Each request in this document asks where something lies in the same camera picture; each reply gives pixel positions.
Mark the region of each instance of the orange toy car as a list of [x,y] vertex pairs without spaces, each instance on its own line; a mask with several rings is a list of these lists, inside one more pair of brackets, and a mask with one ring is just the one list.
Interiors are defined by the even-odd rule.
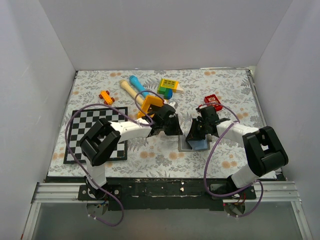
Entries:
[[104,104],[112,105],[115,102],[115,99],[113,97],[109,96],[109,91],[101,91],[99,94],[100,99],[104,99]]

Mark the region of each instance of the gray wall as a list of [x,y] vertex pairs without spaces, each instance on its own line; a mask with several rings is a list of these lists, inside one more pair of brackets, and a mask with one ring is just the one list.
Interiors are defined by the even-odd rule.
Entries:
[[0,239],[20,239],[75,70],[38,0],[0,1]]
[[292,0],[39,0],[76,70],[256,65]]
[[289,156],[313,237],[320,237],[320,2],[293,0],[255,73],[263,113]]

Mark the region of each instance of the gray floor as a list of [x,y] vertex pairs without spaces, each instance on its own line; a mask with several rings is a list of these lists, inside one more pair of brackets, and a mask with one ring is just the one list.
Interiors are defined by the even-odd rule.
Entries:
[[[247,203],[247,209],[255,203]],[[120,212],[107,212],[116,221]],[[290,202],[262,202],[256,211],[235,219],[203,209],[127,210],[120,226],[88,217],[85,203],[43,203],[34,240],[95,239],[302,239]]]

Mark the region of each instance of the green toy block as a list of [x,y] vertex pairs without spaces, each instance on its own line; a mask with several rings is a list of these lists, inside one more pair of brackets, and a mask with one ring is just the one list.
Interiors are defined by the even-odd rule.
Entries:
[[158,94],[162,94],[162,95],[164,95],[164,94],[165,94],[165,92],[166,92],[166,89],[167,89],[167,88],[165,88],[165,87],[163,87],[163,86],[160,86],[160,84],[159,84],[159,87],[158,87],[157,93],[158,93]]
[[167,88],[164,93],[164,99],[171,99],[173,94],[173,90],[171,88]]

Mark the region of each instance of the red toy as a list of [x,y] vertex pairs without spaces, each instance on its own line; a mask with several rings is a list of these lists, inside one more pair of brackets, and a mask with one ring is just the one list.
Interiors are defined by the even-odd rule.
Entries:
[[[207,103],[217,103],[217,104],[221,104],[219,99],[217,98],[216,95],[212,94],[210,96],[206,96],[204,97],[204,102],[207,104]],[[209,104],[211,106],[214,106],[215,110],[218,112],[222,109],[222,106],[220,105],[217,105],[217,104]]]

